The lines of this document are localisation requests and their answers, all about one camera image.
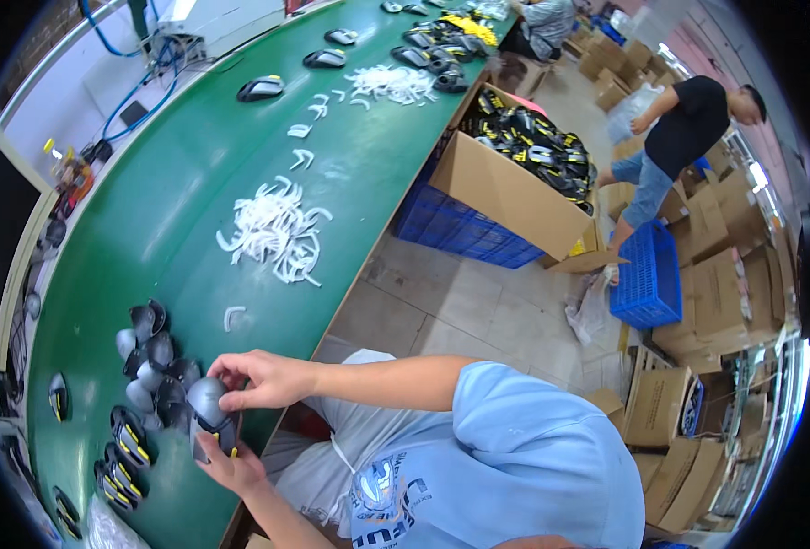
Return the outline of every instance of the gray shirt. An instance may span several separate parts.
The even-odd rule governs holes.
[[[542,0],[523,7],[520,31],[530,41],[536,57],[547,60],[552,48],[560,48],[573,31],[575,7],[573,0]]]

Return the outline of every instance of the graphic print on shirt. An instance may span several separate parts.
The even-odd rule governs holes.
[[[353,547],[392,549],[398,544],[394,540],[413,526],[413,508],[432,499],[422,478],[407,481],[399,476],[406,455],[378,459],[354,476],[350,491],[353,516],[363,522],[364,528],[359,530],[365,533],[354,536]]]

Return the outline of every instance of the hand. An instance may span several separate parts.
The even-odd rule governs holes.
[[[241,499],[249,490],[260,487],[267,480],[261,460],[243,444],[243,441],[237,441],[237,457],[228,457],[210,433],[198,433],[197,439],[210,459],[209,465],[197,461],[198,467]]]
[[[633,135],[640,135],[642,132],[649,129],[651,124],[652,120],[648,120],[642,116],[637,116],[636,118],[630,120],[630,133]]]
[[[263,350],[220,355],[207,377],[219,378],[228,387],[219,399],[226,412],[250,408],[276,409],[310,396],[316,388],[317,365],[306,360],[280,357]],[[246,389],[243,382],[251,383]]]

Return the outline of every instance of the black t-shirt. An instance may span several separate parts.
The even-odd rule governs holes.
[[[645,153],[675,180],[728,129],[725,88],[708,76],[674,83],[679,104],[658,120],[645,139]]]

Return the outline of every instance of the light blue t-shirt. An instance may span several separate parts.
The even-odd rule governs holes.
[[[606,415],[493,362],[460,372],[453,412],[410,425],[356,472],[350,504],[355,548],[486,548],[553,534],[637,549],[643,539],[637,466]]]

